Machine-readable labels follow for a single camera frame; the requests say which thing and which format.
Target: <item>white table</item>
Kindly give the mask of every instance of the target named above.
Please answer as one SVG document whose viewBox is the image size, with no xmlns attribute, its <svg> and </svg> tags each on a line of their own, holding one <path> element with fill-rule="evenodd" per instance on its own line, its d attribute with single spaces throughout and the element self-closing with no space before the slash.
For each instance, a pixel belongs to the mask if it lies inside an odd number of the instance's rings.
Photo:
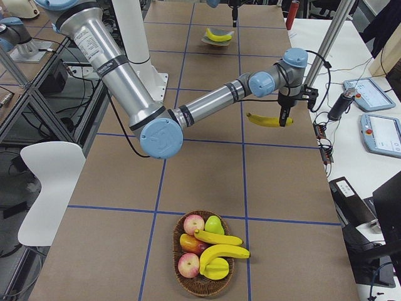
<svg viewBox="0 0 401 301">
<path fill-rule="evenodd" d="M 329 25 L 330 21 L 327 20 L 295 19 L 291 31 L 288 32 L 292 47 L 318 51 Z M 326 58 L 332 65 L 331 82 L 342 83 L 344 80 L 371 77 L 368 71 L 368 67 L 373 61 L 369 61 L 371 57 L 352 22 L 346 21 Z M 314 55 L 310 55 L 308 62 L 312 63 L 313 60 Z M 322 67 L 320 73 L 326 73 L 325 67 Z M 391 88 L 385 78 L 375 77 L 374 81 L 383 90 Z M 313 86 L 319 90 L 320 94 L 316 106 L 325 94 L 326 83 L 328 83 L 327 74 L 319 75 L 314 82 Z M 329 112 L 328 103 L 332 106 L 342 91 L 342 85 L 332 84 L 329 101 L 325 100 L 319 112 Z M 375 114 L 396 117 L 401 120 L 401 104 L 398 98 L 393 91 L 388 92 L 388 95 L 394 100 L 396 106 L 390 110 L 375 112 Z M 340 124 L 338 122 L 328 124 L 326 136 L 334 142 L 334 163 L 331 165 L 332 170 L 328 180 L 345 176 L 359 196 L 367 198 L 372 196 L 372 192 L 376 188 L 401 170 L 401 159 L 372 154 L 366 150 L 359 126 L 360 116 L 363 113 L 355 104 L 352 104 L 349 113 L 343 114 Z M 316 114 L 311 114 L 312 119 L 315 119 L 315 116 Z M 319 116 L 318 120 L 326 121 L 326 114 Z M 366 225 L 361 225 L 358 229 L 371 241 L 383 240 L 382 235 L 373 233 Z M 358 285 L 360 300 L 368 298 L 369 288 L 368 285 Z M 374 287 L 373 296 L 376 296 L 376 292 L 385 292 L 384 295 L 377 296 L 376 301 L 400 300 L 401 296 L 398 282 L 397 288 Z"/>
</svg>

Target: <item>red cylinder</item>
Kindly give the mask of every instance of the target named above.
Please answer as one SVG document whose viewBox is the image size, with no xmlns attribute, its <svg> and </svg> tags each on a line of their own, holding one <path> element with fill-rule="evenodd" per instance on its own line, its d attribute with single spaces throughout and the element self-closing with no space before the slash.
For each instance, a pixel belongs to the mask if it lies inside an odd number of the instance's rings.
<svg viewBox="0 0 401 301">
<path fill-rule="evenodd" d="M 299 1 L 292 0 L 291 6 L 289 7 L 288 15 L 287 15 L 287 21 L 286 21 L 287 30 L 290 30 L 291 27 L 293 27 L 294 18 L 296 16 L 296 12 L 298 11 L 298 8 L 299 8 Z"/>
</svg>

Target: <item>plate with banana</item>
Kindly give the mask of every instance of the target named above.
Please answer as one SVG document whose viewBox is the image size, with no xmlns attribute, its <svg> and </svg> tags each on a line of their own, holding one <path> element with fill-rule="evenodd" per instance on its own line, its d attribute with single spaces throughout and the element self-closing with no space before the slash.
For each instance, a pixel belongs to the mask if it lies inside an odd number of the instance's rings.
<svg viewBox="0 0 401 301">
<path fill-rule="evenodd" d="M 210 297 L 221 292 L 234 273 L 234 259 L 250 253 L 243 240 L 230 235 L 216 213 L 191 211 L 177 222 L 173 232 L 175 276 L 190 293 Z"/>
</svg>

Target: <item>wicker basket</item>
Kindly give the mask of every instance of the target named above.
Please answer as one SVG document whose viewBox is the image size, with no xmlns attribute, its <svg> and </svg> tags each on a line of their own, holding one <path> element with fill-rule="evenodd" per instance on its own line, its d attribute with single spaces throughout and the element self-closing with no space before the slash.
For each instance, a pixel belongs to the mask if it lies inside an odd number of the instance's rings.
<svg viewBox="0 0 401 301">
<path fill-rule="evenodd" d="M 185 233 L 184 231 L 184 220 L 187 216 L 191 214 L 198 214 L 203 217 L 206 221 L 210 216 L 216 215 L 221 220 L 221 225 L 224 228 L 224 233 L 229 235 L 229 229 L 225 221 L 216 213 L 210 211 L 196 210 L 191 211 L 185 214 L 181 219 L 178 220 L 174 233 L 173 233 L 173 256 L 174 256 L 174 270 L 175 276 L 177 277 L 178 282 L 190 293 L 194 294 L 198 297 L 209 297 L 218 294 L 221 292 L 227 284 L 230 282 L 232 274 L 234 272 L 234 259 L 233 258 L 225 258 L 229 264 L 229 273 L 228 275 L 220 280 L 211 280 L 206 278 L 205 276 L 199 274 L 195 278 L 185 278 L 178 271 L 178 261 L 180 257 L 185 253 L 180 246 L 180 236 Z"/>
</svg>

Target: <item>green pear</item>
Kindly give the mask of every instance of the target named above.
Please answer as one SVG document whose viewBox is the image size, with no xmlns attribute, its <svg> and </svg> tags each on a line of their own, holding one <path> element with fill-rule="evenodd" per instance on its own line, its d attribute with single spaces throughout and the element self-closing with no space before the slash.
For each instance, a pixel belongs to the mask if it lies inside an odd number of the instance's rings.
<svg viewBox="0 0 401 301">
<path fill-rule="evenodd" d="M 224 235 L 224 229 L 218 216 L 210 216 L 205 223 L 205 231 L 215 234 Z"/>
</svg>

